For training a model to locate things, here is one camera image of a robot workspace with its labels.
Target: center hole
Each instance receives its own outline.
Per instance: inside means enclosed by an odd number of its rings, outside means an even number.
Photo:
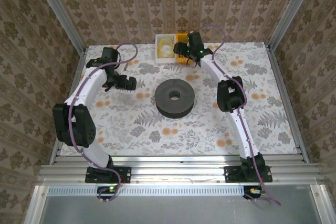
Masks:
[[[169,93],[169,98],[172,100],[178,100],[180,98],[180,93],[178,91],[172,91]]]

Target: table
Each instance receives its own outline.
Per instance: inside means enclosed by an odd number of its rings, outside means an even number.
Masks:
[[[205,44],[214,50],[218,44]],[[101,56],[103,47],[90,46],[86,61]],[[133,92],[102,88],[90,110],[96,140],[110,155],[238,155],[238,143],[225,113],[216,103],[217,84],[200,67],[179,63],[157,65],[155,46],[138,45],[139,53],[119,73],[134,76]],[[134,48],[120,48],[122,59]],[[246,119],[263,154],[296,154],[284,106],[263,42],[225,43],[216,59],[233,76],[241,76],[247,94]],[[163,117],[156,109],[154,92],[163,81],[179,78],[195,90],[192,111],[181,119]],[[78,156],[63,145],[63,156]]]

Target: patterned wallpaper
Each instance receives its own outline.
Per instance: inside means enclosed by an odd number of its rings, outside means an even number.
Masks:
[[[276,49],[307,151],[336,206],[336,0],[304,0]]]
[[[0,0],[0,223],[22,223],[78,54],[46,0]]]
[[[62,0],[86,45],[153,43],[155,34],[183,33],[216,23],[227,41],[271,38],[289,0]],[[220,41],[204,29],[204,41]]]

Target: floral surface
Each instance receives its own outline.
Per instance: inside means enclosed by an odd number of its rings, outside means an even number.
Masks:
[[[214,49],[216,44],[206,44]],[[101,56],[104,46],[90,46],[87,61]],[[201,68],[156,65],[154,45],[138,45],[138,57],[125,71],[137,79],[135,92],[102,88],[91,116],[96,140],[112,155],[230,155],[238,143],[225,113],[216,103],[217,84]],[[120,49],[122,59],[133,55],[132,46]],[[216,58],[233,76],[241,76],[248,103],[246,118],[252,136],[265,154],[296,153],[277,84],[264,43],[226,43]],[[163,117],[156,109],[154,92],[168,79],[186,80],[195,91],[192,111],[181,119]],[[77,155],[63,146],[62,155]]]

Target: orange object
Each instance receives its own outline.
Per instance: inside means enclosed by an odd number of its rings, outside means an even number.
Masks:
[[[176,34],[176,42],[188,43],[188,34]],[[188,58],[183,55],[177,55],[176,61],[178,63],[186,63]]]

